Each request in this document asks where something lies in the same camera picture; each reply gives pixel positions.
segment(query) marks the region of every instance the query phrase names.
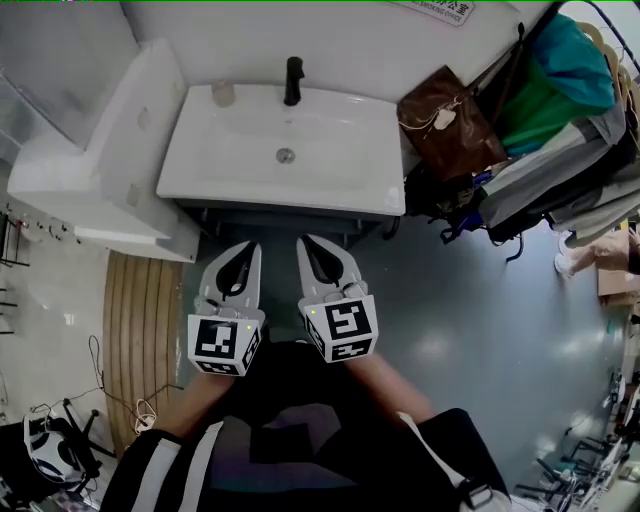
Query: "teal cloth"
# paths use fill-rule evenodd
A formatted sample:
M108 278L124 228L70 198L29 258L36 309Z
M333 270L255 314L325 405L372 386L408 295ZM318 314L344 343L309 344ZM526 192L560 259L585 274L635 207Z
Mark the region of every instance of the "teal cloth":
M533 44L526 80L496 123L507 153L541 148L577 118L615 105L606 59L575 21L557 15Z
M610 109L616 103L604 55L575 21L558 14L533 43L549 83L573 101Z

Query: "coat hanger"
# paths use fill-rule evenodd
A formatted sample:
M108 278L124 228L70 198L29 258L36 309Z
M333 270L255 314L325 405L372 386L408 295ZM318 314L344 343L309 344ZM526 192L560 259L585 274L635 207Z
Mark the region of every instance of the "coat hanger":
M620 92L622 97L622 108L626 108L629 101L629 90L631 89L631 75L622 64L618 67L618 75L620 78Z
M636 121L638 121L638 130L637 130L637 140L640 140L640 119L638 119L638 109L640 109L640 87L634 81L631 81L631 87L629 88L629 92L633 97L632 108L634 115L636 116Z
M618 77L618 72L620 70L618 55L608 44L603 45L602 53L609 63L609 71L611 71L611 78L613 79L613 91L616 95L616 101L619 101L622 98L622 91L620 90L620 78Z
M603 52L602 48L604 47L604 38L602 37L602 34L600 33L600 31L595 27L595 25L592 25L591 23L585 23L584 21L580 21L578 22L578 27L580 27L580 30L582 30L585 34L587 34L591 38L595 47L601 52Z
M616 94L616 100L619 100L622 96L622 91L620 90L620 80L618 78L618 69L620 67L618 54L611 46L604 44L604 38L595 25L580 21L578 22L578 27L591 38L593 45L606 57L609 63L609 70L611 71L611 78L613 79L613 89Z

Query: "brown leather bag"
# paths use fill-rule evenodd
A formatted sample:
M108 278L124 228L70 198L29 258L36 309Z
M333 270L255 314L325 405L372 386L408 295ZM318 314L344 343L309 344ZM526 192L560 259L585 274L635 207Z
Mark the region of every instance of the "brown leather bag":
M524 26L519 26L518 30L518 43L468 87L464 87L458 77L444 66L398 103L398 121L404 133L440 181L482 172L490 165L507 159L492 124L502 109L522 51ZM507 56L507 79L489 122L478 108L473 93ZM443 119L438 119L439 115L442 116L439 114L441 110L455 113L455 118L448 125Z

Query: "bathroom sink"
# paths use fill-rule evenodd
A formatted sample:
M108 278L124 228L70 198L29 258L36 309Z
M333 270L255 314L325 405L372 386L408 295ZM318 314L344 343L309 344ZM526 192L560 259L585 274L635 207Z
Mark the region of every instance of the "bathroom sink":
M162 167L161 197L402 215L396 106L301 89L235 85L218 107L210 86L191 87Z

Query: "white sign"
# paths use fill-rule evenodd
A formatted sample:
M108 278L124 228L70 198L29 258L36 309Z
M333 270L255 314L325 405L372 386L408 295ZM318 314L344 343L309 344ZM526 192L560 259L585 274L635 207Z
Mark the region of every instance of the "white sign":
M454 27L464 25L475 7L473 2L458 2L456 0L437 0L435 2L414 0L413 2L393 3L444 21Z

